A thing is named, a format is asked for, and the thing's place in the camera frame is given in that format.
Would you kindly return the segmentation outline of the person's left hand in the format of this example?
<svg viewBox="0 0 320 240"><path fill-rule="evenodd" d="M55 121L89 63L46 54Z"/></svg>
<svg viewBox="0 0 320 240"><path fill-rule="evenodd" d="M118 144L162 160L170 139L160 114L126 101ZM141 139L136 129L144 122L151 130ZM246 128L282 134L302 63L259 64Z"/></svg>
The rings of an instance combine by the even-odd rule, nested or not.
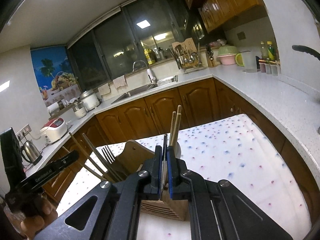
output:
<svg viewBox="0 0 320 240"><path fill-rule="evenodd" d="M21 230L27 239L35 235L57 219L58 214L54 205L45 197L41 197L41 212L33 217L26 217L21 223Z"/></svg>

